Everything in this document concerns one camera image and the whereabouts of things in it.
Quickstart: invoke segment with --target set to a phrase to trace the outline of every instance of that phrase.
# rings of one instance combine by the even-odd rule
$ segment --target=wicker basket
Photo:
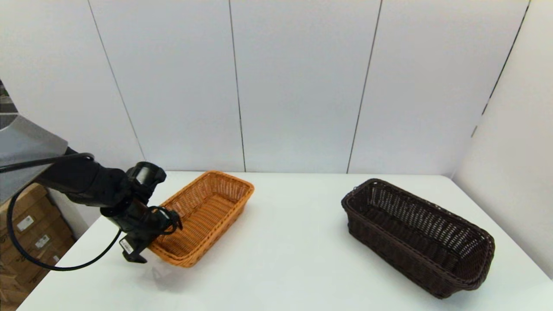
[[[159,236],[149,248],[173,265],[192,267],[240,216],[253,190],[225,173],[204,173],[162,203],[179,213],[183,229]]]
[[[477,289],[495,244],[465,219],[383,180],[370,179],[342,200],[349,232],[438,298]]]

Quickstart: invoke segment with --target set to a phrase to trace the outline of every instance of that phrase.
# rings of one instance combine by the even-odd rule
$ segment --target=white wall
[[[4,1],[0,78],[23,115],[104,166],[345,173],[355,135],[352,173],[446,175],[525,9],[520,0],[90,3]],[[85,222],[98,215],[76,209]]]
[[[552,17],[532,0],[453,180],[553,278]]]
[[[144,156],[244,171],[228,0],[91,0]]]
[[[379,4],[231,1],[248,172],[346,172]]]
[[[384,0],[349,172],[450,177],[527,4]]]
[[[86,1],[2,1],[0,79],[19,112],[104,166],[143,160]],[[83,218],[99,217],[87,207]]]

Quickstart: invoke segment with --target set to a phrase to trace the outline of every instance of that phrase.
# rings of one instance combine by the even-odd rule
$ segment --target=cardboard box
[[[17,219],[22,213],[27,211],[29,207],[33,206],[33,204],[35,204],[38,200],[45,197],[47,193],[46,189],[39,184],[32,184],[28,186],[25,191],[19,195],[17,201],[15,202],[13,218]],[[0,230],[6,228],[6,212],[8,210],[9,202],[10,200],[2,204],[0,207]]]
[[[30,293],[33,289],[42,281],[42,279],[50,272],[48,269],[43,269],[39,266],[35,266],[38,269],[33,270],[32,277],[25,281],[21,282],[17,280],[17,276],[4,276],[0,274],[0,284],[2,284],[3,291],[15,291],[21,293]]]
[[[0,298],[3,302],[7,303],[22,303],[28,296],[28,293],[22,293],[17,291],[0,290]]]
[[[53,245],[49,247],[44,255],[39,259],[40,261],[47,263],[49,265],[55,266],[59,259],[63,257],[65,253],[71,248],[75,243],[72,237],[64,241],[60,247],[54,247]],[[19,292],[31,292],[38,283],[48,274],[47,269],[43,269],[37,265],[34,265],[30,262],[26,262],[28,267],[20,274],[17,275],[3,275],[0,274],[0,288],[10,291],[19,291]]]
[[[65,224],[62,217],[58,217],[54,222],[48,222],[48,219],[42,219],[35,226],[32,232],[21,237],[19,243],[31,256],[41,257],[48,248],[61,247],[71,236],[71,230]],[[25,271],[28,262],[15,247],[10,247],[0,257],[0,274],[20,274]]]
[[[42,219],[53,221],[59,216],[58,208],[52,205],[48,197],[44,196],[14,219],[15,237],[20,241],[22,236],[31,232]],[[9,239],[8,229],[4,227],[0,229],[0,251],[4,252],[11,246],[12,241]]]

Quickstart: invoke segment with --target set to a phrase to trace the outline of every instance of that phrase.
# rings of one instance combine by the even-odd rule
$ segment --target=gray metal panel
[[[0,116],[0,166],[56,157],[65,153],[67,141],[22,116]],[[0,175],[0,204],[36,178],[50,165],[15,170]]]

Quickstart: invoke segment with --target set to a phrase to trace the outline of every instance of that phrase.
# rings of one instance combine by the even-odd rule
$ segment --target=tan wicker basket
[[[150,250],[172,265],[192,267],[240,216],[253,190],[242,179],[205,172],[162,203],[179,213],[182,230],[159,236]]]

